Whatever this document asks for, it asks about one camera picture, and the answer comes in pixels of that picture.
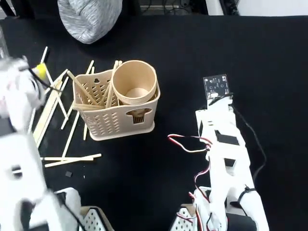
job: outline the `mounting hole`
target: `mounting hole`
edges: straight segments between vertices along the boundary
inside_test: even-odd
[[[20,179],[21,177],[23,177],[23,173],[21,171],[20,165],[16,165],[12,167],[12,174],[15,179]]]

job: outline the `red and white wire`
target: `red and white wire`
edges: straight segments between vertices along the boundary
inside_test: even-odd
[[[189,223],[193,223],[192,219],[195,219],[196,217],[192,217],[192,218],[187,218],[187,217],[184,217],[181,213],[177,213],[177,217],[181,218],[181,219],[184,219],[186,221],[188,221]]]
[[[205,170],[203,170],[203,171],[201,171],[201,172],[198,172],[198,173],[194,176],[194,178],[193,178],[194,185],[195,185],[196,189],[198,189],[198,190],[200,191],[200,193],[202,194],[202,196],[203,196],[208,202],[210,202],[210,200],[208,199],[208,197],[207,197],[207,196],[204,194],[204,192],[197,186],[197,178],[198,178],[199,176],[201,176],[201,175],[206,174],[209,170],[210,170],[210,163],[208,164],[208,167],[207,167]]]
[[[197,138],[197,139],[202,139],[207,141],[208,143],[205,143],[206,147],[204,149],[200,149],[200,150],[188,150],[187,148],[184,147],[183,144],[181,144],[180,142],[176,141],[173,137],[187,137],[187,136],[182,136],[182,135],[178,135],[178,134],[169,134],[168,135],[168,139],[170,141],[172,141],[173,143],[175,143],[176,145],[180,146],[184,151],[188,152],[188,153],[200,153],[200,152],[205,152],[208,151],[209,148],[211,147],[211,144],[213,144],[209,139],[204,138],[204,137],[199,137],[199,136],[190,136],[193,138]]]
[[[202,225],[201,216],[200,216],[200,214],[199,214],[199,210],[198,210],[198,207],[197,207],[197,206],[196,206],[196,216],[197,216],[198,223],[199,223],[199,225],[200,225],[200,231],[204,231],[203,225]]]

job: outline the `yellow object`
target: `yellow object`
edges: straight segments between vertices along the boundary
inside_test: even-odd
[[[45,80],[46,79],[46,69],[47,69],[46,65],[44,63],[39,64],[36,66],[35,69],[38,72],[38,77],[42,80]]]

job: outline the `basket handle hole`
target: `basket handle hole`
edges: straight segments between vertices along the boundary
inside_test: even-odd
[[[144,123],[144,115],[151,111],[152,111],[151,108],[141,108],[141,109],[136,109],[136,110],[126,112],[126,115],[129,115],[129,116],[132,115],[133,123],[140,124],[140,123]]]

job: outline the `wooden stick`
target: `wooden stick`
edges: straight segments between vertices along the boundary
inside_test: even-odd
[[[93,66],[92,67],[92,71],[91,71],[91,74],[94,74],[94,70],[95,70],[95,67]],[[88,127],[87,127],[87,124],[85,123],[85,126],[83,128],[83,140],[85,141],[86,138],[87,138],[87,131],[88,131]]]
[[[93,158],[97,158],[97,157],[101,157],[102,154],[96,154],[93,155]],[[77,161],[83,161],[83,158],[85,157],[81,157],[79,159],[76,160],[65,160],[65,161],[58,161],[58,162],[54,162],[54,163],[50,163],[50,164],[45,164],[45,167],[53,167],[53,166],[58,166],[58,165],[65,165],[65,164],[69,164],[69,163],[73,163],[73,162],[77,162]]]
[[[86,71],[86,75],[88,75],[89,73],[90,73],[90,70],[91,70],[91,68],[92,68],[92,66],[93,66],[93,63],[94,63],[94,60],[92,60],[91,62],[90,62],[90,65],[89,65],[89,67],[88,67],[88,69],[87,69],[87,71]],[[74,101],[72,102],[72,104],[71,104],[71,106],[70,106],[70,108],[69,108],[69,110],[68,110],[68,112],[67,112],[67,117],[69,117],[70,115],[71,115],[71,113],[72,113],[72,110],[73,110],[73,103],[74,103]],[[61,126],[61,130],[63,130],[64,129],[64,126],[66,125],[66,123],[67,123],[67,121],[68,121],[68,119],[64,119],[64,121],[63,121],[63,123],[62,123],[62,126]]]
[[[101,102],[100,102],[100,106],[106,107],[104,101],[105,101],[106,96],[108,95],[109,87],[110,87],[110,82],[108,83],[108,86],[107,86],[107,88],[106,88],[106,91],[105,91],[105,93],[104,93],[104,95],[103,95],[103,97],[102,97],[102,100],[101,100]]]
[[[53,80],[52,80],[52,78],[50,76],[50,73],[49,73],[47,67],[46,67],[46,74],[47,74],[47,77],[48,77],[48,80],[49,80],[50,84],[53,84]],[[66,111],[64,109],[63,103],[62,103],[59,95],[60,95],[60,93],[57,92],[57,99],[58,99],[59,106],[60,106],[60,108],[62,110],[62,113],[63,113],[64,117],[68,119],[67,113],[66,113]]]
[[[59,161],[59,162],[54,162],[54,163],[50,163],[50,164],[45,164],[45,167],[52,167],[52,166],[57,166],[57,165],[65,165],[65,164],[68,164],[68,163],[73,163],[73,162],[77,162],[77,161],[92,161],[94,160],[94,158],[97,158],[97,157],[101,157],[102,154],[101,153],[98,153],[98,154],[95,154],[95,155],[87,155],[87,156],[84,156],[84,157],[45,157],[44,160],[48,161],[48,160],[55,160],[55,159],[65,159],[65,161]],[[21,173],[22,170],[16,170],[16,171],[13,171],[13,173]]]
[[[98,103],[93,99],[93,97],[87,92],[86,89],[81,85],[81,83],[75,78],[72,72],[67,71],[68,76],[79,86],[79,88],[83,91],[83,93],[91,100],[91,102],[98,106]]]
[[[94,160],[93,157],[41,157],[41,160],[46,160],[46,161],[65,161],[65,160],[77,160],[77,159],[82,159],[82,161],[92,161]]]
[[[109,86],[108,86],[109,87],[109,92],[108,92],[108,96],[107,96],[106,108],[111,107],[112,95],[114,93],[114,90],[113,90],[112,85],[111,85],[111,81],[112,81],[112,78],[113,78],[113,76],[115,74],[115,71],[116,71],[118,66],[119,66],[119,61],[116,60],[115,64],[114,64],[114,68],[112,70],[111,80],[110,80]]]
[[[68,77],[66,77],[66,79],[65,79],[65,81],[64,81],[64,83],[63,83],[63,85],[62,85],[61,91],[64,90],[64,88],[65,88],[65,86],[66,86],[66,84],[67,84],[67,81],[68,81]],[[53,105],[53,107],[52,107],[52,109],[51,109],[51,113],[50,113],[49,116],[48,116],[48,119],[47,119],[47,121],[46,121],[46,124],[45,124],[45,126],[44,126],[44,129],[43,129],[43,131],[42,131],[42,133],[41,133],[41,135],[40,135],[40,137],[39,137],[39,139],[38,139],[37,147],[39,147],[39,145],[40,145],[40,143],[41,143],[41,141],[42,141],[42,139],[43,139],[43,137],[44,137],[44,134],[45,134],[45,132],[46,132],[46,130],[47,130],[47,127],[48,127],[48,125],[49,125],[49,123],[50,123],[50,121],[51,121],[51,118],[52,118],[52,116],[53,116],[53,113],[54,113],[54,111],[55,111],[55,109],[56,109],[56,107],[57,107],[57,103],[58,103],[58,101],[56,100],[55,104]]]
[[[73,123],[73,125],[72,125],[71,132],[69,133],[68,139],[67,139],[67,141],[66,141],[66,145],[65,145],[65,147],[64,147],[64,151],[63,151],[63,153],[62,153],[62,157],[65,157],[65,155],[66,155],[66,153],[67,153],[67,149],[68,149],[68,146],[69,146],[69,144],[70,144],[70,142],[71,142],[71,139],[72,139],[72,137],[73,137],[73,134],[74,134],[74,131],[75,131],[75,127],[76,127],[78,118],[79,118],[79,112],[77,112],[77,114],[76,114],[74,123]]]
[[[57,89],[60,89],[62,85],[62,81],[60,81],[55,87]],[[52,91],[47,102],[46,105],[44,107],[44,110],[38,120],[38,124],[36,125],[34,132],[33,132],[33,137],[36,143],[38,143],[38,140],[42,134],[42,131],[44,130],[44,126],[48,120],[48,116],[51,113],[52,107],[55,104],[57,97],[56,95],[58,95],[58,93],[56,91]]]
[[[30,123],[28,126],[28,133],[30,133],[32,131],[32,126],[33,126],[33,122],[34,122],[34,116],[35,116],[35,111],[36,109],[32,110],[32,114],[31,114],[31,118],[30,118]]]
[[[45,50],[43,52],[42,58],[40,59],[40,63],[42,64],[43,62],[45,62],[45,58],[46,58],[46,54],[48,51],[48,47],[45,47]],[[35,116],[35,112],[36,109],[33,109],[32,114],[31,114],[31,118],[30,118],[30,123],[29,123],[29,127],[28,127],[28,133],[30,133],[32,131],[32,126],[33,126],[33,121],[34,121],[34,116]]]
[[[73,108],[88,108],[92,110],[101,110],[104,109],[103,106],[96,106],[96,105],[90,105],[90,104],[81,104],[81,103],[73,103]]]
[[[50,86],[51,87],[54,87],[56,84],[58,84],[59,80],[62,80],[63,76],[67,73],[67,69],[65,69],[56,79],[55,81],[53,82],[53,84],[51,84]],[[50,91],[50,88],[47,88],[45,90],[45,94],[47,94],[48,92]]]
[[[84,140],[84,141],[85,141],[86,138],[87,138],[87,131],[88,131],[88,127],[87,127],[87,125],[86,125],[86,123],[85,123],[85,126],[84,126],[84,128],[83,128],[83,140]]]
[[[88,67],[88,69],[87,69],[87,71],[86,71],[86,75],[88,75],[88,74],[90,73],[90,70],[91,70],[91,68],[92,68],[92,66],[93,66],[93,63],[94,63],[94,60],[91,60],[91,62],[90,62],[90,64],[89,64],[89,67]]]
[[[73,103],[71,104],[70,108],[68,109],[67,117],[69,117],[71,115],[72,111],[73,111]],[[64,126],[66,125],[67,121],[68,121],[68,119],[65,118],[62,125],[61,125],[61,130],[64,129]]]
[[[40,64],[45,62],[47,51],[48,51],[48,47],[45,47],[45,50],[44,50],[43,55],[42,55],[42,58],[40,59]]]

